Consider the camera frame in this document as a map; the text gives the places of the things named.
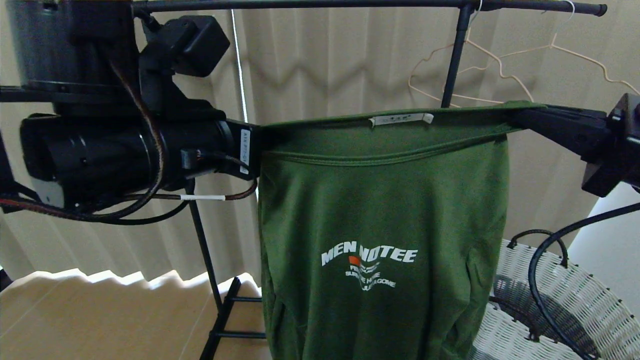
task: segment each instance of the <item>woven basket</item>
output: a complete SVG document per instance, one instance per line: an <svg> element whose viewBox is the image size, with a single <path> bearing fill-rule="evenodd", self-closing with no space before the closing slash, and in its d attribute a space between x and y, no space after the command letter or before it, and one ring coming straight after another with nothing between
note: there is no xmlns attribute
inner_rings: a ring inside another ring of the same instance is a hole
<svg viewBox="0 0 640 360"><path fill-rule="evenodd" d="M578 359L557 343L559 337L531 297L527 270L536 249L526 245L510 249L508 243L504 241L500 251L494 293L509 306L487 307L469 359ZM544 253L536 274L543 300L562 330L583 351L600 359L640 359L640 323L622 300L578 265L568 263L565 268L560 260ZM507 316L507 322L496 313ZM527 327L537 327L540 342L525 339Z"/></svg>

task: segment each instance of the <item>clothes hanger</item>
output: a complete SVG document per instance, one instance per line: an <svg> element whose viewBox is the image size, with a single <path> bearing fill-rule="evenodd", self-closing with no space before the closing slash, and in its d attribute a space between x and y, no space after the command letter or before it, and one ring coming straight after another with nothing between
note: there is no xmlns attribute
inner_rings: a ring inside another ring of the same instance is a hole
<svg viewBox="0 0 640 360"><path fill-rule="evenodd" d="M477 43L475 43L475 42L473 42L473 41L471 41L471 40L469 39L469 37L470 37L470 35L471 35L471 27L470 27L470 26L471 26L471 24L473 23L473 21L476 19L476 17L478 16L478 14L480 13L480 11L482 10L482 5L483 5L483 0L480 0L480 6L478 7L477 12L474 14L474 16L473 16L473 17L471 18L471 20L469 21L469 30L467 31L467 36L465 37L465 44L469 44L469 45L471 45L471 46L475 47L476 49L480 50L481 52L483 52L484 54L486 54L487 56L489 56L489 57L490 57L490 58L492 58L493 60L497 61L497 62L498 62L498 65L499 65L499 76L500 76L502 79L513 79L514 81L516 81L516 82L520 85L520 87L522 87L522 90L527 94L527 96L528 96L529 100L530 100L531 102L534 102L533 96L531 95L531 93L530 93L529 89L527 89L527 87L524 85L524 83L522 83L522 81L520 80L520 78L518 78L517 76L513 76L513 75L511 75L511 76L505 76L505 75L503 74L503 72L502 72L502 60L500 60L500 58L499 58L497 55L493 54L493 53L492 53L492 52L490 52L489 50L485 49L484 47L482 47L482 46L478 45ZM452 46L453 46L453 44L449 44L449 45L447 45L447 46L443 46L443 47L440 47L440 48L438 48L438 49L435 49L434 51L432 51L432 52L431 52L431 54L429 54L429 56L428 56L427 58L423 58L423 59L421 59L420 61L418 61L418 63L417 63L417 64L415 64L415 66L413 67L413 70L412 70L412 71L411 71L411 73L409 74L409 80L408 80L408 82L407 82L407 83L408 83L408 85L409 85L409 87L410 87L411 89L413 89L413 90L415 90L415 91L417 91L417 92L421 93L422 95L425 95L425 96L427 96L427 97L430 97L430 98L432 98L432 99L434 99L434 100L436 100L436 101L442 101L441 99L439 99L439 98L437 98L437 97L435 97L435 96L433 96L433 95L431 95L431 94L427 94L426 92L424 92L424 91L422 91L422 90L420 90L420 89L416 88L415 86L413 86L413 85L411 84L411 79L415 76L415 71L416 71L416 69L418 68L418 66L419 66L421 63L429 61L429 60L433 57L433 55L434 55L435 53L437 53L437 52L439 52L439 51L442 51L442 50L444 50L444 49L448 49L448 48L450 48L450 47L452 47ZM477 68L477 67L472 67L472 68L469 68L469 69L465 69L465 70L463 70L463 71L461 71L461 72L464 72L464 71L466 71L466 70L470 70L470 69L473 69L473 68ZM476 101L488 102L488 103L491 103L491 104L502 104L502 101L494 101L494 100L489 100L489 99L481 99L481 98L478 98L478 97L471 97L471 96L465 96L465 95L459 95L459 94L452 94L452 96L454 96L454 97L458 97L458 98L460 98L460 99L469 99L469 100L476 100ZM452 107L455 107L455 108L459 108L459 107L460 107L460 106L455 105L455 104L451 104L451 106L452 106Z"/></svg>
<svg viewBox="0 0 640 360"><path fill-rule="evenodd" d="M570 3L570 4L571 4L571 6L573 7L573 11L572 11L571 16L569 16L569 18L568 18L568 19L566 19L565 21L563 21L562 23L560 23L560 25L558 25L558 27L556 28L556 31L555 31L555 33L554 33L554 36L553 36L553 38L551 39L551 43L549 43L549 45L533 47L533 48L531 48L531 49L526 49L526 50L521 50L521 51L515 51L515 52L513 52L513 53L509 53L509 54L505 54L505 55L499 56L499 59L504 59L504 58L507 58L507 57L509 57L509 56L518 55L518 54L530 53L530 52L532 52L532 51L537 51L537 50L544 50L544 49L556 49L556 50L562 51L562 52L567 53L567 54L570 54L570 55L574 55L574 56L576 56L576 57L578 57L578 58L581 58L581 59L583 59L583 60L587 60L587 61L589 61L589 62L591 62L591 63L594 63L594 64L598 65L598 66L602 69L602 75L603 75L604 79L605 79L607 82L610 82L610 83L618 83L618 84L625 85L627 88L631 89L631 90L632 90L633 92L635 92L637 95L640 95L640 92L638 91L638 89L637 89L637 88L635 88L635 87L634 87L633 85L631 85L630 83L628 83L627 81L624 81L624 80L612 80L611 78L609 78L609 73L608 73L608 71L607 71L607 67L606 67L602 62L600 62L600 61L598 61L598 60L595 60L595 59L592 59L592 58L590 58L590 57L588 57L588 56L584 56L583 54L576 53L575 51L572 51L572 50L569 50L569 49L566 49L566 48L564 48L564 47L560 47L560 46L556 45L556 38L557 38L557 36L558 36L558 33L560 32L560 29L561 29L561 28L562 28L562 27L563 27L567 22L569 22L569 21L572 19L573 15L575 15L575 5L574 5L573 1L571 1L571 0L559 0L559 1L566 1L567 3ZM463 72L466 72L466 71L469 71L469 70L472 70L472 69L474 69L474 70L480 70L480 71L485 71L486 69L488 69L488 68L489 68L489 66L491 66L491 63L489 63L489 64L488 64L487 66L485 66L485 67L469 67L469 68L467 68L467 69L464 69L464 70L459 71L459 72L458 72L458 74L462 74Z"/></svg>

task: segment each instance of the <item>beige floor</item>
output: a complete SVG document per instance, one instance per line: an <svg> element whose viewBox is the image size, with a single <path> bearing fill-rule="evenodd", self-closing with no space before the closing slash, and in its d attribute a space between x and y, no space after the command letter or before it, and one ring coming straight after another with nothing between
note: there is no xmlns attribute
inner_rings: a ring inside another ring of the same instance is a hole
<svg viewBox="0 0 640 360"><path fill-rule="evenodd" d="M249 275L241 279L240 296L259 294ZM0 359L199 359L215 316L204 275L38 272L0 293ZM234 305L227 330L264 331L260 304ZM215 359L271 357L265 340L222 339Z"/></svg>

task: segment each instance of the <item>curtain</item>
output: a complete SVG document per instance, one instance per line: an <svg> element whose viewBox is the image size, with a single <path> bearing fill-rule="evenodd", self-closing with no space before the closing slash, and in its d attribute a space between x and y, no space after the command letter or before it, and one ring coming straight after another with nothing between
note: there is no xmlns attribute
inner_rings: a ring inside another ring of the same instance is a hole
<svg viewBox="0 0 640 360"><path fill-rule="evenodd" d="M609 76L640 86L640 3L600 1L609 5L603 17L533 10L482 12L472 23L470 39L496 55L556 44L607 65ZM232 119L243 118L234 32L230 11L215 15L232 41L211 76L176 76L189 97L207 99ZM161 22L186 13L164 13ZM269 124L366 111L434 108L439 103L410 90L414 66L429 53L453 41L458 11L451 8L338 8L236 10L236 31L243 71L248 120ZM7 33L6 14L0 17ZM19 82L9 37L1 44L1 83ZM451 49L436 53L417 67L413 85L439 96ZM609 111L625 92L604 81L596 65L557 50L544 49L506 58L503 73L517 75L535 101ZM527 99L512 80L498 76L496 64L481 51L465 46L456 93L494 101ZM459 106L487 105L455 97ZM28 184L20 159L19 121L42 104L0 105L0 128L16 178ZM530 131L510 136L511 191L505 237L533 227L559 229L584 218L596 197L580 189L584 171L577 155ZM198 178L196 193L231 193L246 186L226 176ZM140 216L154 215L174 204L154 200ZM239 202L200 202L205 230L219 280L250 272L259 279L259 246L255 197ZM57 272L80 268L86 274L110 269L117 275L141 270L146 279L176 269L183 279L204 271L187 211L174 219L143 227L78 224L21 212L3 215L0 263L12 277L33 270ZM535 244L539 238L526 239Z"/></svg>

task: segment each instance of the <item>horizontal bar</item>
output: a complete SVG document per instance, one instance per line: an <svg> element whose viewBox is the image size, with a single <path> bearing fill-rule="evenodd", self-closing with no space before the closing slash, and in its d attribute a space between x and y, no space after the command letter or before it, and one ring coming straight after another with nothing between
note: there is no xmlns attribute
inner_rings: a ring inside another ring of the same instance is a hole
<svg viewBox="0 0 640 360"><path fill-rule="evenodd" d="M262 302L261 297L246 297L246 296L236 296L232 298L225 298L225 300L231 301L240 301L240 302Z"/></svg>
<svg viewBox="0 0 640 360"><path fill-rule="evenodd" d="M176 12L223 9L275 9L275 8L368 8L368 7L441 7L461 8L466 4L480 4L479 0L157 0L133 2L135 10ZM604 4L574 3L576 13L602 16ZM516 8L571 12L571 4L558 0L484 0L483 10Z"/></svg>
<svg viewBox="0 0 640 360"><path fill-rule="evenodd" d="M239 339L266 339L264 332L252 331L218 331L214 334L221 338L239 338Z"/></svg>

